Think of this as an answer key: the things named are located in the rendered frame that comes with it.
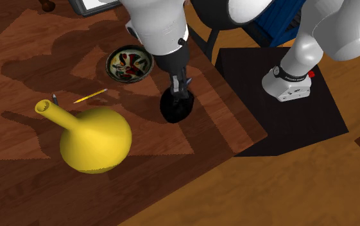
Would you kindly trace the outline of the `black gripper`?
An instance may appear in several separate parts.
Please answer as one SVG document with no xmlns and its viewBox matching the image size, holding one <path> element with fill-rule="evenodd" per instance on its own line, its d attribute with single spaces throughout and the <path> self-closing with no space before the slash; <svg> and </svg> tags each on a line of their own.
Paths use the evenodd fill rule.
<svg viewBox="0 0 360 226">
<path fill-rule="evenodd" d="M 153 55 L 156 65 L 163 71 L 171 75 L 171 93 L 178 96 L 179 92 L 183 98 L 189 97 L 188 85 L 192 78 L 186 76 L 186 66 L 190 59 L 189 45 L 185 43 L 180 49 L 167 55 Z M 177 75 L 182 74 L 183 80 L 180 82 Z"/>
</svg>

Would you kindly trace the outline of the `black round bowl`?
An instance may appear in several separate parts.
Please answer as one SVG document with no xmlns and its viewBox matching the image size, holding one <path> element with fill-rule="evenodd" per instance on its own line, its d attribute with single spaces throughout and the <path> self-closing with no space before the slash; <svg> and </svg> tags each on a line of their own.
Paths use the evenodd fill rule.
<svg viewBox="0 0 360 226">
<path fill-rule="evenodd" d="M 185 119 L 192 111 L 194 95 L 187 91 L 188 98 L 176 98 L 172 95 L 170 88 L 167 88 L 160 99 L 160 112 L 168 123 L 178 123 Z"/>
</svg>

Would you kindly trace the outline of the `bowl with colourful pattern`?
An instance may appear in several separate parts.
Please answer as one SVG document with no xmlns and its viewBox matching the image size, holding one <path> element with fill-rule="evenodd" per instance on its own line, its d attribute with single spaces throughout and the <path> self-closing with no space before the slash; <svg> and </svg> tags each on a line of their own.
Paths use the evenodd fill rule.
<svg viewBox="0 0 360 226">
<path fill-rule="evenodd" d="M 147 77 L 153 66 L 153 56 L 142 46 L 126 45 L 109 54 L 105 70 L 117 82 L 136 83 Z"/>
</svg>

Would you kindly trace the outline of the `black chair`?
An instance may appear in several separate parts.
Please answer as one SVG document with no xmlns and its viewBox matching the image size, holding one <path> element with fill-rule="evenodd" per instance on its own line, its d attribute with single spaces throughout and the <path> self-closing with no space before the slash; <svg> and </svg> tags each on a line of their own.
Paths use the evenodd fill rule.
<svg viewBox="0 0 360 226">
<path fill-rule="evenodd" d="M 191 3 L 201 22 L 211 29 L 204 41 L 188 25 L 189 34 L 209 60 L 212 60 L 212 50 L 220 31 L 242 27 L 261 13 L 252 10 L 249 0 L 191 0 Z"/>
</svg>

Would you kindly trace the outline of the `yellow pencil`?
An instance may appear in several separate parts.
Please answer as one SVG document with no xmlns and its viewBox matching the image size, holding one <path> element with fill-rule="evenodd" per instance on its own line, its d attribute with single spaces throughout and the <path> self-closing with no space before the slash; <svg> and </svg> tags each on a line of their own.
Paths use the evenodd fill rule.
<svg viewBox="0 0 360 226">
<path fill-rule="evenodd" d="M 85 100 L 87 100 L 87 99 L 89 99 L 89 98 L 92 98 L 92 97 L 94 97 L 94 96 L 97 96 L 98 94 L 101 94 L 101 93 L 103 93 L 103 92 L 106 92 L 107 90 L 108 90 L 108 89 L 103 89 L 103 90 L 100 90 L 100 91 L 98 91 L 98 92 L 94 92 L 94 93 L 92 93 L 92 94 L 90 94 L 90 95 L 87 95 L 87 96 L 85 96 L 85 97 L 82 97 L 82 98 L 74 101 L 73 103 L 79 103 L 79 102 L 85 101 Z"/>
</svg>

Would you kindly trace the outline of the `yellow round long-necked vase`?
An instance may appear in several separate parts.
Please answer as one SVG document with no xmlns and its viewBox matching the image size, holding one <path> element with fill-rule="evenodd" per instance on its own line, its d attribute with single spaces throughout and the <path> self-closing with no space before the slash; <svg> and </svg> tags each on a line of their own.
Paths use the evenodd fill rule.
<svg viewBox="0 0 360 226">
<path fill-rule="evenodd" d="M 41 100 L 35 112 L 64 128 L 61 156 L 79 172 L 104 173 L 120 164 L 130 151 L 130 125 L 114 110 L 102 107 L 74 116 L 49 100 Z"/>
</svg>

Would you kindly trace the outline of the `blue ribbed box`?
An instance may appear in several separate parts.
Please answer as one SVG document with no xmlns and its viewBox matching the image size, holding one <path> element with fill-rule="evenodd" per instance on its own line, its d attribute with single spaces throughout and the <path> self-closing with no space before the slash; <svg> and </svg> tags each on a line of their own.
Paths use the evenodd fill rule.
<svg viewBox="0 0 360 226">
<path fill-rule="evenodd" d="M 260 47 L 277 47 L 296 37 L 305 1 L 274 0 L 267 10 L 242 29 Z"/>
</svg>

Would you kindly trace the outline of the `grey framed tablet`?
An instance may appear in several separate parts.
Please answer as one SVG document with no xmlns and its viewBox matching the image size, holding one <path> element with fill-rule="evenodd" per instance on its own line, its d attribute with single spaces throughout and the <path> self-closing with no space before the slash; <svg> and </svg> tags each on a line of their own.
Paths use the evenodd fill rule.
<svg viewBox="0 0 360 226">
<path fill-rule="evenodd" d="M 120 0 L 68 0 L 74 12 L 89 17 L 121 5 Z"/>
</svg>

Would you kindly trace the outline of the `black robot stand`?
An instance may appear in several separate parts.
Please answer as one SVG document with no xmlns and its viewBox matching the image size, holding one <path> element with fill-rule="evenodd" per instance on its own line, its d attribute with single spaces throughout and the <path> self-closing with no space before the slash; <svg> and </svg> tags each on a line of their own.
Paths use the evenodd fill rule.
<svg viewBox="0 0 360 226">
<path fill-rule="evenodd" d="M 265 129 L 267 138 L 240 153 L 242 157 L 277 156 L 348 133 L 319 67 L 306 98 L 280 102 L 262 88 L 262 77 L 287 48 L 221 48 L 216 69 Z"/>
</svg>

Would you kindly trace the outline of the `small dark brown object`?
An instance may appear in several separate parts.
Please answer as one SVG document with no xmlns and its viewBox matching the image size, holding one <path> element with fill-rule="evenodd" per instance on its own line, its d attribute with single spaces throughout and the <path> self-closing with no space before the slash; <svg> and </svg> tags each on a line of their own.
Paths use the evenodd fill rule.
<svg viewBox="0 0 360 226">
<path fill-rule="evenodd" d="M 39 3 L 44 12 L 52 12 L 56 7 L 56 4 L 51 0 L 39 0 Z"/>
</svg>

